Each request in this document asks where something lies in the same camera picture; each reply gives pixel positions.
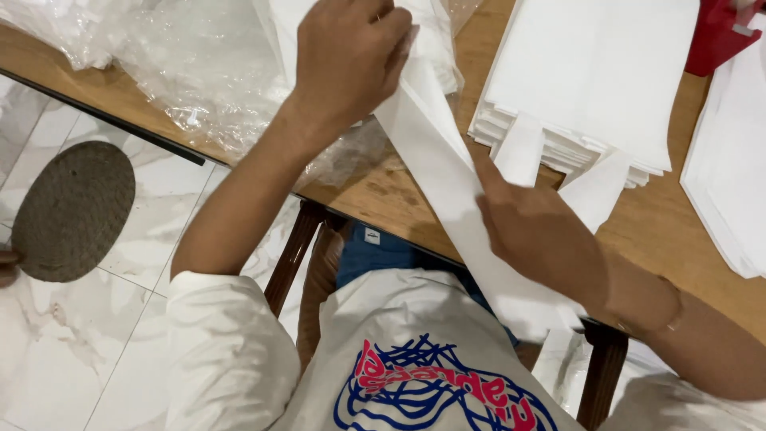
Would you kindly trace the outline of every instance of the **wooden table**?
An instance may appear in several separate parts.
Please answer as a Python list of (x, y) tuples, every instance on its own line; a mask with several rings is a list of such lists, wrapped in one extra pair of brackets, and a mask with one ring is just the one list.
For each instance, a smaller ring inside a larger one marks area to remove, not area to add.
[[(467, 130), (476, 109), (512, 7), (513, 1), (485, 0), (457, 37), (457, 63), (466, 78), (457, 114), (461, 132)], [(200, 157), (204, 157), (219, 163), (230, 162), (211, 142), (202, 140), (191, 146), (189, 138), (162, 111), (149, 104), (120, 69), (74, 72), (62, 54), (2, 26), (0, 73), (190, 159), (200, 162)], [(707, 78), (688, 74), (683, 77), (668, 136), (673, 172), (652, 177), (646, 187), (625, 190), (597, 237), (639, 265), (665, 275), (707, 301), (766, 343), (766, 313), (762, 310), (766, 304), (766, 280), (745, 280), (729, 270), (679, 184), (708, 85)], [(468, 137), (465, 141), (470, 151), (488, 151)], [(541, 167), (538, 186), (553, 186), (560, 181), (560, 174)], [(407, 171), (377, 168), (350, 179), (339, 189), (312, 183), (296, 194), (460, 261)]]

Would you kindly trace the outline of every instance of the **clear plastic bag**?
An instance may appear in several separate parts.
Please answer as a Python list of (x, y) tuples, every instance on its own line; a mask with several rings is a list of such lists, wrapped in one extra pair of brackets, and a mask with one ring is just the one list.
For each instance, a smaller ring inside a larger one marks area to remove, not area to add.
[(112, 60), (101, 38), (124, 14), (157, 0), (0, 0), (5, 20), (63, 52), (74, 70), (106, 67)]
[[(480, 2), (397, 1), (421, 17), (416, 44), (424, 45), (421, 52), (441, 71), (445, 94), (459, 94), (463, 83), (447, 10), (455, 11), (462, 25)], [(125, 14), (107, 45), (149, 99), (189, 133), (192, 145), (212, 139), (236, 162), (260, 139), (291, 91), (269, 4), (161, 0), (154, 8)], [(370, 117), (310, 163), (296, 187), (315, 179), (341, 186), (374, 166), (403, 169), (387, 142)]]

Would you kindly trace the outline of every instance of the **person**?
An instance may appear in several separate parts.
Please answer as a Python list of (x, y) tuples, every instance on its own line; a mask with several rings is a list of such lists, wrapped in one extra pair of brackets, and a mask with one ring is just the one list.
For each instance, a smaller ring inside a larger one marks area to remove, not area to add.
[[(238, 276), (306, 164), (397, 90), (413, 29), (392, 0), (319, 0), (303, 20), (294, 92), (172, 262), (167, 429), (582, 431), (449, 270), (342, 259), (302, 376), (264, 293)], [(617, 316), (678, 373), (632, 382), (602, 431), (766, 429), (766, 347), (600, 245), (554, 190), (506, 183), (486, 155), (475, 167), (494, 253)]]

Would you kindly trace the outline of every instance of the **paper stack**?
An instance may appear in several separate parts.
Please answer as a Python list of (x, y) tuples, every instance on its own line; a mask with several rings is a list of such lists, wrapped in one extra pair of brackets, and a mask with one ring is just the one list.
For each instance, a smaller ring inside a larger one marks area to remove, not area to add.
[[(766, 30), (766, 16), (750, 27)], [(745, 278), (766, 276), (766, 43), (723, 64), (681, 175), (683, 186), (728, 266)]]
[(646, 185), (671, 170), (670, 111), (698, 11), (699, 0), (517, 0), (469, 135), (495, 156), (525, 115), (544, 131), (540, 163), (579, 176), (621, 152), (625, 186)]

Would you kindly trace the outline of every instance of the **woven rug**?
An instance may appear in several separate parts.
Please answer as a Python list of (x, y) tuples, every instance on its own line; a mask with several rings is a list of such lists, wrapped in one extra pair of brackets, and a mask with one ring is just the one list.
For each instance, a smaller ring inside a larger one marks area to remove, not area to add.
[(123, 230), (136, 178), (119, 148), (90, 141), (56, 156), (34, 181), (13, 224), (19, 267), (42, 281), (91, 272)]

